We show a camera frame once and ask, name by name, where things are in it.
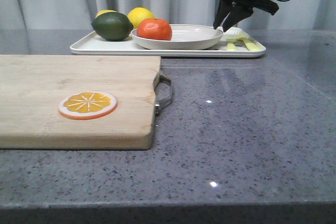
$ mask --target white bowl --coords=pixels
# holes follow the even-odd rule
[[[209,26],[171,25],[172,40],[146,39],[137,36],[136,29],[131,32],[133,40],[140,46],[154,50],[203,50],[220,41],[223,31]]]

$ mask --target tangerine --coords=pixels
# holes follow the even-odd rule
[[[146,18],[139,24],[136,35],[146,39],[171,40],[173,30],[165,19]]]

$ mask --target orange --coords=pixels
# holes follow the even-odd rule
[[[70,119],[88,120],[111,113],[117,107],[116,98],[102,91],[87,91],[63,99],[58,112]]]
[[[136,35],[146,39],[171,40],[173,30],[165,19],[146,18],[139,24]]]

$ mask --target white plate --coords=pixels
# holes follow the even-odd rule
[[[173,37],[171,40],[146,39],[137,36],[136,29],[131,36],[138,45],[152,50],[203,50],[217,44],[223,31],[208,26],[171,25]]]
[[[256,58],[266,52],[266,47],[253,38],[249,38],[260,48],[259,51],[249,51],[243,44],[236,45],[237,51],[227,50],[224,36],[214,46],[205,50],[150,50],[139,46],[128,37],[122,41],[108,41],[101,38],[95,31],[85,35],[70,46],[75,55],[123,55],[123,56],[162,56],[162,57],[219,57],[219,58]]]

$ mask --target plastic fruit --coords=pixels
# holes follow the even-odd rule
[[[133,25],[126,15],[118,12],[103,13],[91,24],[96,33],[106,40],[123,40],[133,30]]]
[[[171,40],[173,31],[167,20],[147,18],[139,24],[136,35],[146,39]]]
[[[141,21],[146,18],[155,18],[155,15],[144,7],[136,7],[128,13],[127,17],[133,24],[134,29],[136,29]]]
[[[103,13],[114,13],[114,12],[115,12],[114,10],[100,10],[99,12],[97,12],[96,18]]]
[[[69,119],[88,120],[111,113],[117,107],[116,98],[102,91],[86,91],[63,99],[58,112]]]

